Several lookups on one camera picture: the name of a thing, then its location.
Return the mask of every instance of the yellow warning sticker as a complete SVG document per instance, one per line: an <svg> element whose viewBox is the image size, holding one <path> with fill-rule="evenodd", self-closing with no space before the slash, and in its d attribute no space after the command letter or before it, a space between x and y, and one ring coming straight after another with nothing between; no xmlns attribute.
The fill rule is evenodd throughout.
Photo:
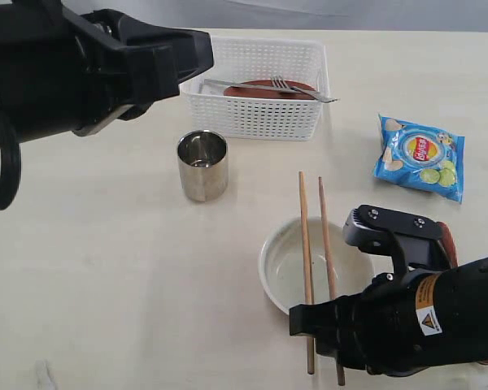
<svg viewBox="0 0 488 390"><path fill-rule="evenodd" d="M434 309L434 286L440 274L424 278L416 290L416 317L425 336L442 333L438 316Z"/></svg>

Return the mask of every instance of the white table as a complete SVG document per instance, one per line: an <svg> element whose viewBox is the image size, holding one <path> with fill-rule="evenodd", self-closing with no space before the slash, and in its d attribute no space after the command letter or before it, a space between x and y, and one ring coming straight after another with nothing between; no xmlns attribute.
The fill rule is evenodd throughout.
<svg viewBox="0 0 488 390"><path fill-rule="evenodd" d="M229 140L230 185L217 201L183 196L176 142L191 129L182 97L98 136L23 145L18 197L0 213L0 389L36 388L47 359L59 389L328 389L305 373L305 341L266 298L265 237L310 213L324 177L329 218L393 206L447 222L460 262L488 255L488 34L216 31L323 41L342 98L312 141ZM377 112L465 135L463 205L371 177ZM377 271L388 262L376 260ZM348 388L488 388L488 367L409 379L348 370Z"/></svg>

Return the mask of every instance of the white plastic basket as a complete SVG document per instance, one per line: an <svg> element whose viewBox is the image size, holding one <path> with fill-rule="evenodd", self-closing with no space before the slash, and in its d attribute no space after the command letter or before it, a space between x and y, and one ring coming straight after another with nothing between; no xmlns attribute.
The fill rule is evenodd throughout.
<svg viewBox="0 0 488 390"><path fill-rule="evenodd" d="M315 100L223 96L204 79L241 83L281 75L330 96L325 47L314 41L212 37L215 66L181 85L195 129L227 137L306 141L315 132L322 103Z"/></svg>

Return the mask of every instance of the bag of chips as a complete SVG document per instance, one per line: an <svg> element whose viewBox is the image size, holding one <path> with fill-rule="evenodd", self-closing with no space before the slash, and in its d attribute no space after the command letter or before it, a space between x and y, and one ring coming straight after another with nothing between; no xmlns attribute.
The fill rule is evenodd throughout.
<svg viewBox="0 0 488 390"><path fill-rule="evenodd" d="M384 116L380 116L380 121L383 151L374 175L461 203L464 137Z"/></svg>

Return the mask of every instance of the metal fork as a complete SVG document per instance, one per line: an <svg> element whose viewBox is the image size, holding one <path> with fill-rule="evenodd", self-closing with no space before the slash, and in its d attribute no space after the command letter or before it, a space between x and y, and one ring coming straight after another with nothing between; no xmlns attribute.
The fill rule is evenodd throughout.
<svg viewBox="0 0 488 390"><path fill-rule="evenodd" d="M299 87L295 87L294 85L288 85L287 82L284 80L284 77L282 77L282 76L272 76L271 77L271 83L273 84L273 87L276 87L276 88L282 88L282 89L287 89L290 91L297 91L300 93L305 93L306 95L309 95L313 99L317 100L318 102L322 102L322 103L332 103L332 102L336 102L337 100L340 100L340 99L333 99L331 97L323 96L323 95L319 94L317 91L309 91L307 89L301 89Z"/></svg>

